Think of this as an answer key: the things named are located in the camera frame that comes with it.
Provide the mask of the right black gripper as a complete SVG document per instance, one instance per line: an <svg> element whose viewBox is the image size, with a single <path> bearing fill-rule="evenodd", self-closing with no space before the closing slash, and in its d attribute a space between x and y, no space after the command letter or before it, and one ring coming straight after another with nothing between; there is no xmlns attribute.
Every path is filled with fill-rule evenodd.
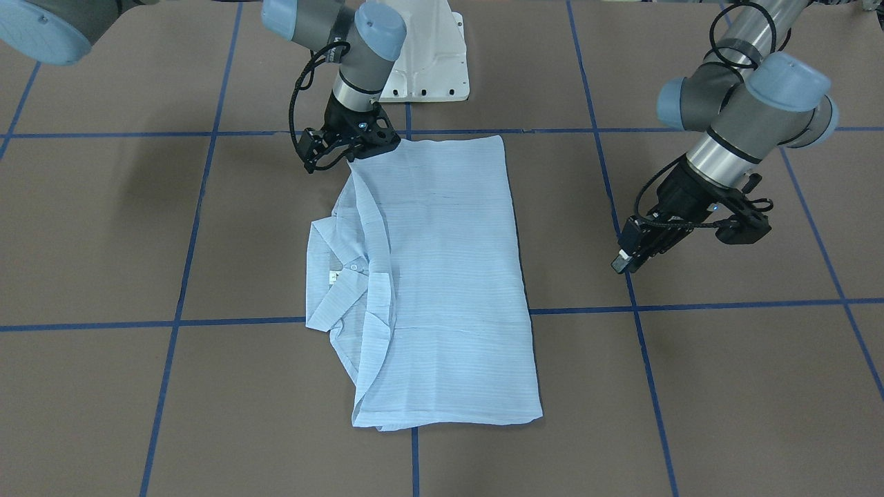
<svg viewBox="0 0 884 497"><path fill-rule="evenodd" d="M297 155L307 173L329 170L342 159L354 161L390 153L401 136L380 104L351 110L331 95L320 129L306 127L297 137Z"/></svg>

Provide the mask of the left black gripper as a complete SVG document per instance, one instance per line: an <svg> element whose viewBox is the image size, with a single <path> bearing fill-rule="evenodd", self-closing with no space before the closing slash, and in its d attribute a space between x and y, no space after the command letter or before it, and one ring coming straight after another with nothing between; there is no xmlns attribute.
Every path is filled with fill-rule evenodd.
<svg viewBox="0 0 884 497"><path fill-rule="evenodd" d="M762 179L752 173L740 189L720 186L701 176L681 155L655 173L635 196L611 268L616 274L636 273L649 259L699 229L713 230L728 245L756 243L771 232L767 212L773 202L747 196Z"/></svg>

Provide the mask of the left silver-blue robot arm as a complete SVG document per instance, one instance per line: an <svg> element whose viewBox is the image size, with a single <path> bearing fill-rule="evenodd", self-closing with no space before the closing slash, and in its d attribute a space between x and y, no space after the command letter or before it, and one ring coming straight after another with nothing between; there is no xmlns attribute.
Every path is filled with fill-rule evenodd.
<svg viewBox="0 0 884 497"><path fill-rule="evenodd" d="M714 230L728 245L754 244L770 230L771 200L751 200L757 166L775 148L820 144L836 130L831 81L785 51L806 1L739 1L738 16L693 75L666 82L659 121L701 134L685 154L654 174L656 204L642 212L647 186L619 235L616 273L635 273L695 230Z"/></svg>

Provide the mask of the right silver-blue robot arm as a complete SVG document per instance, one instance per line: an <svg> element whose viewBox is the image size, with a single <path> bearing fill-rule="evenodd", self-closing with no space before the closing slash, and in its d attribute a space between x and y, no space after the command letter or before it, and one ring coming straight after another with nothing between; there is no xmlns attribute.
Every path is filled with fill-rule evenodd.
<svg viewBox="0 0 884 497"><path fill-rule="evenodd" d="M146 1L3 1L2 40L35 61L75 65L124 14L146 6ZM343 1L263 1L261 22L311 53L288 109L291 142L307 172L389 153L400 145L401 136L380 104L406 41L400 13L378 2L350 8ZM297 132L297 98L325 64L337 65L338 74L323 125Z"/></svg>

